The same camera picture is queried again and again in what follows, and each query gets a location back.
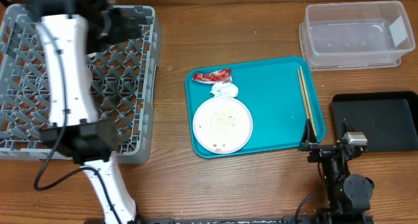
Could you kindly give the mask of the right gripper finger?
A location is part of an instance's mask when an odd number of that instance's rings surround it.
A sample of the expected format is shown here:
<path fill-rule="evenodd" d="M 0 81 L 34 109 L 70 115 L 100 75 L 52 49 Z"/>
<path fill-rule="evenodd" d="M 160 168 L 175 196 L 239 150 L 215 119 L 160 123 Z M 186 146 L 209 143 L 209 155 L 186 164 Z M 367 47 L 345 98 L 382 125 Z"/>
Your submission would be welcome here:
<path fill-rule="evenodd" d="M 353 132 L 353 128 L 348 124 L 347 120 L 344 118 L 342 120 L 342 139 L 348 139 Z"/>
<path fill-rule="evenodd" d="M 310 152 L 317 149 L 317 139 L 311 119 L 307 119 L 304 125 L 304 132 L 298 145 L 298 150 L 302 152 Z"/>

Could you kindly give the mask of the grey plastic dish rack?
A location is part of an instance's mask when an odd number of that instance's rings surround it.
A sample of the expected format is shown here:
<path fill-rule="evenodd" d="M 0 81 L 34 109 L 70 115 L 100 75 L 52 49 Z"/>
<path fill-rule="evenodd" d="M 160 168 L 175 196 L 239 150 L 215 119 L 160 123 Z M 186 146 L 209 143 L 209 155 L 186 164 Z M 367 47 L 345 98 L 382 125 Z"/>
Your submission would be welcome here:
<path fill-rule="evenodd" d="M 102 120 L 114 120 L 120 163 L 148 160 L 153 129 L 153 88 L 162 28 L 150 6 L 123 6 L 140 18 L 141 36 L 90 54 L 91 94 Z M 50 93 L 35 23 L 22 5 L 9 6 L 1 24 L 1 158 L 36 161 L 50 150 L 40 141 L 48 127 Z"/>

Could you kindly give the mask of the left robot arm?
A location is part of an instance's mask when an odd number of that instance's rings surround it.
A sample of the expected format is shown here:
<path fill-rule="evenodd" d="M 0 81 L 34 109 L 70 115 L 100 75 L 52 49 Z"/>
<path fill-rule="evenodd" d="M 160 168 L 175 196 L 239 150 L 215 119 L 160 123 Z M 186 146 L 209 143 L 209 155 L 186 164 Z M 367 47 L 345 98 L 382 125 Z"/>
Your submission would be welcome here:
<path fill-rule="evenodd" d="M 52 153 L 70 157 L 89 179 L 105 223 L 139 223 L 117 162 L 117 129 L 99 118 L 87 66 L 91 53 L 141 37 L 140 18 L 126 16 L 109 0 L 30 0 L 46 58 L 49 127 L 40 139 Z"/>

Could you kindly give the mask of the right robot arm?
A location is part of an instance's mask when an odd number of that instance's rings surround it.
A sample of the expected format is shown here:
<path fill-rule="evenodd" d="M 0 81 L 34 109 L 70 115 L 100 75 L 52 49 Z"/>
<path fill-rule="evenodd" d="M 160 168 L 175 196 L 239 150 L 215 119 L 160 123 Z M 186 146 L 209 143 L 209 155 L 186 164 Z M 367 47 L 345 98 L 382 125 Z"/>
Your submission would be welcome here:
<path fill-rule="evenodd" d="M 334 145 L 319 145 L 311 120 L 306 120 L 298 146 L 301 152 L 309 152 L 307 161 L 315 163 L 325 186 L 308 195 L 294 214 L 295 223 L 373 223 L 366 216 L 374 182 L 364 176 L 351 174 L 347 162 L 367 151 L 367 139 L 362 132 L 353 131 L 346 120 L 342 121 L 346 133 Z M 317 210 L 315 215 L 300 215 L 303 205 L 321 192 L 327 193 L 328 208 Z"/>

